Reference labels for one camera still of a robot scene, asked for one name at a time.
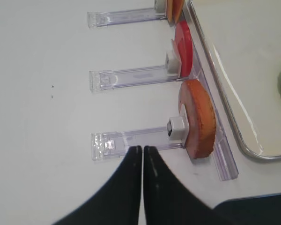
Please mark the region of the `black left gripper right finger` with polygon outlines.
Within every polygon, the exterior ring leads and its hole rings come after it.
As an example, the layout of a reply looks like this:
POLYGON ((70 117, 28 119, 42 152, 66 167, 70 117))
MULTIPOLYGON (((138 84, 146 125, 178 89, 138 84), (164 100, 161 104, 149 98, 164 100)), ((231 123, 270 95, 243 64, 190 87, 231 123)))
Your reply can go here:
POLYGON ((226 225, 172 173, 156 147, 144 148, 143 197, 147 225, 226 225))

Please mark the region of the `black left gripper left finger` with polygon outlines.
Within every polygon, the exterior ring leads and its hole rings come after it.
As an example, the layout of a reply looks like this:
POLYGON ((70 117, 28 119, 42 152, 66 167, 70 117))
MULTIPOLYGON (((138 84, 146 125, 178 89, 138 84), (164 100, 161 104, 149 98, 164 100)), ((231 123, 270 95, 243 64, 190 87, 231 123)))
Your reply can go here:
POLYGON ((56 225, 137 225, 142 180, 142 148, 130 147, 108 181, 56 225))

